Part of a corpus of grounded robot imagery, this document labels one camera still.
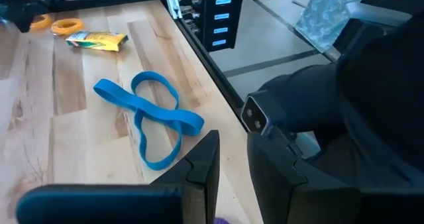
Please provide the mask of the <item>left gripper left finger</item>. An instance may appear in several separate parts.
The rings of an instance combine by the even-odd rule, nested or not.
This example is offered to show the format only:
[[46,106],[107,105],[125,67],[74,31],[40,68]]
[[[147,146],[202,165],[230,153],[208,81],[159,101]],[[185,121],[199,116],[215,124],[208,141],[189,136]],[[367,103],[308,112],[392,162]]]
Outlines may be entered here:
[[19,223],[213,223],[219,187],[219,132],[209,131],[150,184],[50,184],[27,192]]

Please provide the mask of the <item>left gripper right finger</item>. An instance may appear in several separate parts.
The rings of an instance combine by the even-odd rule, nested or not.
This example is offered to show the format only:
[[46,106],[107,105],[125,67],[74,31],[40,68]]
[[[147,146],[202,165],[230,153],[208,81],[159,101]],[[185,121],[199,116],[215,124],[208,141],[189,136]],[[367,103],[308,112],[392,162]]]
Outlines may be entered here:
[[248,135],[247,154],[265,223],[423,224],[422,189],[350,186],[258,133]]

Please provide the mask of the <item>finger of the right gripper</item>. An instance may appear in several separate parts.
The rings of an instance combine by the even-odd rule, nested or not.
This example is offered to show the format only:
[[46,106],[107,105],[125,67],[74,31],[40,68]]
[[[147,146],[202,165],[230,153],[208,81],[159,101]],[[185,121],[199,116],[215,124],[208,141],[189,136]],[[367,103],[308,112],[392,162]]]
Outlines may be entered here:
[[49,12],[42,1],[6,1],[1,3],[1,18],[28,32],[34,18]]

